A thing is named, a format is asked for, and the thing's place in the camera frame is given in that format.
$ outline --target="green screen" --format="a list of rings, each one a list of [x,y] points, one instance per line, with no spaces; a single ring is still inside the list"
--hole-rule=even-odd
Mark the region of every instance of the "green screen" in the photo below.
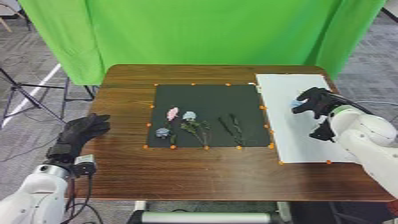
[[[95,85],[116,64],[317,65],[336,78],[386,0],[20,2],[75,84]]]

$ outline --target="tripod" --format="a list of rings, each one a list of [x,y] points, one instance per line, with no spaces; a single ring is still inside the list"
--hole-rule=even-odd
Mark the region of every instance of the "tripod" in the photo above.
[[[0,68],[0,73],[4,75],[4,80],[7,81],[7,83],[11,84],[11,93],[9,93],[9,98],[7,98],[7,104],[6,104],[6,109],[4,109],[4,116],[2,116],[2,120],[0,120],[0,130],[4,127],[4,122],[6,119],[13,116],[16,116],[18,114],[22,114],[27,110],[38,108],[43,109],[45,112],[52,115],[52,117],[55,118],[55,120],[59,120],[59,122],[63,124],[66,124],[64,122],[64,110],[66,110],[66,102],[70,101],[77,101],[77,100],[84,100],[84,101],[93,101],[95,100],[95,90],[91,91],[89,87],[84,86],[86,91],[89,93],[91,98],[89,99],[68,99],[68,90],[70,90],[70,77],[66,78],[66,85],[64,87],[59,86],[47,86],[47,85],[32,85],[32,84],[23,84],[18,83],[15,81],[15,79],[11,78],[7,72],[4,71],[4,69]],[[48,109],[48,107],[45,106],[41,100],[38,100],[34,98],[34,96],[31,95],[31,93],[27,92],[27,90],[23,89],[23,87],[39,87],[39,88],[47,88],[47,91],[50,89],[63,89],[64,90],[64,99],[63,99],[63,108],[61,108],[61,116],[54,113],[54,111]],[[13,102],[13,98],[15,98],[15,94],[16,92],[20,92],[20,94],[23,95],[27,101],[32,103],[32,107],[29,107],[27,109],[23,109],[22,111],[15,112],[9,114],[9,107],[11,107],[11,102]]]

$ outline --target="white sheet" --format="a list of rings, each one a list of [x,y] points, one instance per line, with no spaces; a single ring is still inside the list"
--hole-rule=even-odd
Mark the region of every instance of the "white sheet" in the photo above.
[[[322,75],[258,74],[279,159],[285,163],[354,162],[350,153],[331,141],[310,137],[318,123],[313,111],[292,113],[292,101],[311,87],[329,88]]]

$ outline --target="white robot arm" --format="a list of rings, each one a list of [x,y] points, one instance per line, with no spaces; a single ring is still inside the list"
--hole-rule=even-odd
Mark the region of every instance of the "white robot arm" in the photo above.
[[[91,114],[68,122],[47,161],[36,167],[15,194],[0,201],[2,224],[64,224],[66,189],[70,178],[96,172],[93,155],[80,156],[84,144],[109,130],[111,116]]]
[[[398,198],[398,147],[397,128],[390,121],[375,116],[340,95],[326,89],[311,88],[297,98],[302,105],[294,113],[315,111],[327,120],[320,125],[313,138],[334,141],[352,153],[365,171],[391,195]]]
[[[64,194],[70,172],[41,165],[29,175],[16,193],[0,202],[2,223],[61,223],[66,211]]]

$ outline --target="stand leg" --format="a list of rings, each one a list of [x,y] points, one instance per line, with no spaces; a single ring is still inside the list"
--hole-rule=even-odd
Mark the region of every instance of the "stand leg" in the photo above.
[[[50,91],[50,89],[47,88],[45,92],[43,92],[43,95],[41,95],[41,98],[38,99],[39,103],[43,103],[43,101],[45,101],[48,91]]]
[[[61,107],[61,118],[63,119],[64,119],[64,115],[66,115],[68,92],[70,92],[70,77],[66,77],[64,98],[63,98],[63,107]]]
[[[18,89],[20,93],[23,94],[23,96],[27,97],[29,101],[34,102],[34,105],[39,106],[39,108],[47,111],[47,113],[54,116],[54,118],[59,120],[61,123],[66,124],[63,118],[57,116],[57,114],[52,112],[52,110],[48,109],[48,107],[45,106],[45,104],[41,104],[41,102],[38,101],[38,99],[31,96],[29,92],[25,91],[25,89]]]
[[[84,86],[84,88],[86,88],[86,91],[87,91],[87,93],[89,93],[89,95],[91,95],[91,101],[93,101],[95,98],[96,98],[95,93],[91,92],[89,86]]]
[[[41,87],[41,88],[48,88],[48,89],[64,89],[64,87],[61,87],[61,86],[47,86],[47,85],[22,84],[22,83],[20,83],[20,86]]]
[[[2,121],[0,121],[0,130],[4,128],[4,121],[7,119],[7,113],[9,113],[9,106],[11,106],[13,97],[15,97],[15,89],[11,88],[9,99],[7,99],[7,104],[6,104],[6,108],[4,108],[4,117],[2,117]]]

